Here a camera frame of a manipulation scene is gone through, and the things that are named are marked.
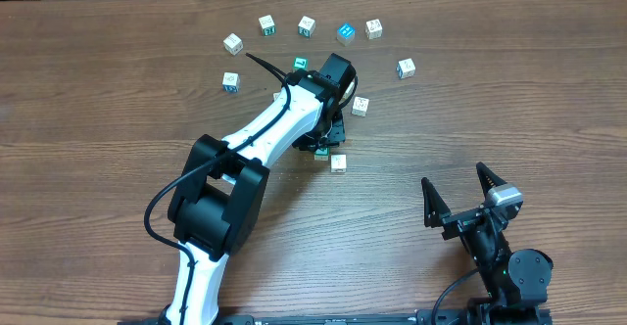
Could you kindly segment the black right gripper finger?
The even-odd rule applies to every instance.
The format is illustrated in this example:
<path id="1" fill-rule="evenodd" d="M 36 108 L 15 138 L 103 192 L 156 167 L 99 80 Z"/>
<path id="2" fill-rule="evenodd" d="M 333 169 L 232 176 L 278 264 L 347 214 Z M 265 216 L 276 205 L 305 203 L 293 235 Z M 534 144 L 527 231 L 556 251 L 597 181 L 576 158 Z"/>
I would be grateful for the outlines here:
<path id="1" fill-rule="evenodd" d="M 476 171 L 485 198 L 496 197 L 503 191 L 503 186 L 506 185 L 506 182 L 486 164 L 478 162 Z"/>
<path id="2" fill-rule="evenodd" d="M 421 179 L 421 187 L 424 200 L 424 225 L 431 228 L 441 227 L 442 220 L 448 218 L 451 211 L 427 177 Z"/>

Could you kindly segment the green top block number 4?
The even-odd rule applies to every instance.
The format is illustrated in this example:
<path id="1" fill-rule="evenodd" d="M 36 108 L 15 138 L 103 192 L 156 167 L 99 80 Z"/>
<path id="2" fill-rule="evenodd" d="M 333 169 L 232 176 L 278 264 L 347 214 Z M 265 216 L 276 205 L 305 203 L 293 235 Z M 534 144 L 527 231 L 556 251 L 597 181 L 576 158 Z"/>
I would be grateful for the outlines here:
<path id="1" fill-rule="evenodd" d="M 329 159 L 329 150 L 327 148 L 318 149 L 314 152 L 313 157 L 316 161 L 327 161 Z"/>

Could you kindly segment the wooden block yellow side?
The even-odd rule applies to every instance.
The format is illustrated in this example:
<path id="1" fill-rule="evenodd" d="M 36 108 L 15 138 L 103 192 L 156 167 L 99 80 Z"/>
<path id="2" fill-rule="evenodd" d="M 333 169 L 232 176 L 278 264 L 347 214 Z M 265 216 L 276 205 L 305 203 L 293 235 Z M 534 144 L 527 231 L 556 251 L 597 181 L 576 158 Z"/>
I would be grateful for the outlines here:
<path id="1" fill-rule="evenodd" d="M 351 113 L 354 116 L 366 116 L 369 100 L 363 97 L 355 97 Z"/>

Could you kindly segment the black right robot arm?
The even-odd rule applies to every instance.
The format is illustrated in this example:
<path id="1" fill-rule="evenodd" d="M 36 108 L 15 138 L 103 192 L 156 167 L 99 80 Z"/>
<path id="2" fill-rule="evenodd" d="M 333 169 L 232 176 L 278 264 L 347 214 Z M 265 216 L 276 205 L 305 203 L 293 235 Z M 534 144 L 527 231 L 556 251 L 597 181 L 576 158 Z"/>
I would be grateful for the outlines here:
<path id="1" fill-rule="evenodd" d="M 433 183 L 421 179 L 424 225 L 441 227 L 445 240 L 458 238 L 475 268 L 448 286 L 430 309 L 415 312 L 418 324 L 551 324 L 551 313 L 540 305 L 548 300 L 547 288 L 554 263 L 535 249 L 512 251 L 504 231 L 523 205 L 523 194 L 486 164 L 476 165 L 484 195 L 478 207 L 453 214 Z M 463 309 L 443 309 L 445 297 L 478 274 L 488 296 L 472 298 Z"/>

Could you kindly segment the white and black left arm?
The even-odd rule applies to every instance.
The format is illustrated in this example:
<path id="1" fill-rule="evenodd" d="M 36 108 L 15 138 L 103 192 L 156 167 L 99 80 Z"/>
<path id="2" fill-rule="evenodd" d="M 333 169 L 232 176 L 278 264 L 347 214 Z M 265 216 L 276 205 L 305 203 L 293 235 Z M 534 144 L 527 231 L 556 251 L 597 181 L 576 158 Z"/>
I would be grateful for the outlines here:
<path id="1" fill-rule="evenodd" d="M 172 183 L 168 218 L 180 263 L 171 304 L 160 324 L 213 324 L 228 258 L 257 222 L 271 166 L 289 148 L 315 152 L 346 139 L 342 110 L 357 88 L 356 69 L 331 54 L 320 70 L 284 73 L 278 97 L 239 131 L 200 137 Z"/>

